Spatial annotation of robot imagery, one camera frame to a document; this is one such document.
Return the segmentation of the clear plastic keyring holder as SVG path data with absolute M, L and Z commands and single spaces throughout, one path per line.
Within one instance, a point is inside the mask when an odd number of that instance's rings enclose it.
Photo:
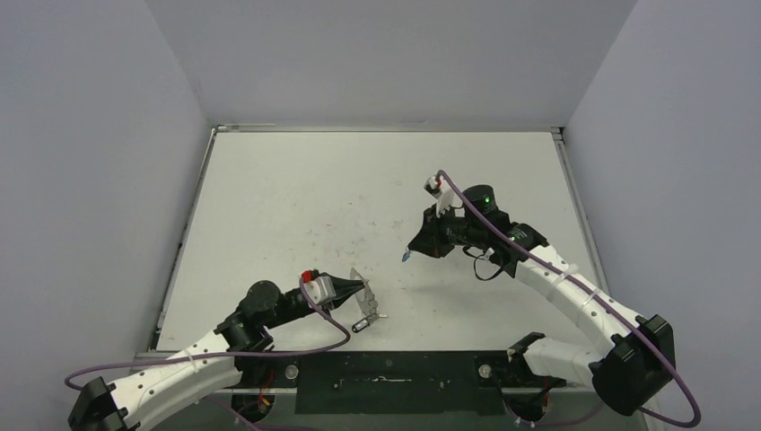
M 379 319 L 387 318 L 386 314 L 379 313 L 378 310 L 378 301 L 375 297 L 374 292 L 372 291 L 372 288 L 370 286 L 369 280 L 362 276 L 356 268 L 351 268 L 350 270 L 350 279 L 363 279 L 365 283 L 365 288 L 354 295 L 356 298 L 356 301 L 358 303 L 359 309 L 363 315 L 362 319 L 368 319 L 371 322 L 371 327 L 373 323 L 375 323 Z

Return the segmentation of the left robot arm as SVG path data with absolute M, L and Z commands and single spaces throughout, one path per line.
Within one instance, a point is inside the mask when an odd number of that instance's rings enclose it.
M 151 430 L 163 420 L 215 391 L 240 382 L 253 387 L 267 377 L 270 358 L 304 356 L 274 351 L 270 330 L 316 313 L 345 336 L 371 326 L 379 317 L 369 282 L 358 274 L 344 279 L 316 269 L 283 292 L 274 282 L 254 283 L 234 311 L 202 338 L 176 354 L 137 364 L 137 372 L 111 382 L 97 377 L 78 392 L 67 423 L 72 430 Z

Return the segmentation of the aluminium front rail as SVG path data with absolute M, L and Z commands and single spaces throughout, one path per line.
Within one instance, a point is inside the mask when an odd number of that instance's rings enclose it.
M 531 346 L 505 351 L 323 352 L 263 357 L 208 357 L 201 353 L 167 358 L 136 373 L 141 390 L 196 387 L 213 380 L 226 387 L 341 388 L 352 384 L 407 385 L 452 383 L 486 387 L 495 379 L 503 387 L 539 387 L 547 379 L 591 387 L 600 397 L 649 399 L 671 379 L 647 352 L 615 348 L 601 357 L 570 345 L 540 339 Z

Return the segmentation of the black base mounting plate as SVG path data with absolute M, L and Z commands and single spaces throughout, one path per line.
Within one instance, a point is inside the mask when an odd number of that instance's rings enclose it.
M 319 414 L 499 415 L 505 400 L 536 407 L 563 380 L 535 376 L 502 350 L 327 352 L 243 359 L 237 398 L 293 395 L 295 411 Z

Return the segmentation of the black tagged key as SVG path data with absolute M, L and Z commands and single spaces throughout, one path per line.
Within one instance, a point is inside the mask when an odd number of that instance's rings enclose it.
M 371 325 L 368 319 L 361 319 L 352 326 L 353 333 L 359 333 Z

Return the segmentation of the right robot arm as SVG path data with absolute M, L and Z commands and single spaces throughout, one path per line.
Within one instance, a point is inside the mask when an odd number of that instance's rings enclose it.
M 590 283 L 544 235 L 501 211 L 492 187 L 466 189 L 469 203 L 462 209 L 440 180 L 431 178 L 424 188 L 436 202 L 424 211 L 408 252 L 440 259 L 456 248 L 466 255 L 477 250 L 476 259 L 533 288 L 590 343 L 584 347 L 531 332 L 507 350 L 514 382 L 528 385 L 542 376 L 591 387 L 609 408 L 631 416 L 671 381 L 676 359 L 667 321 L 658 315 L 646 319 Z

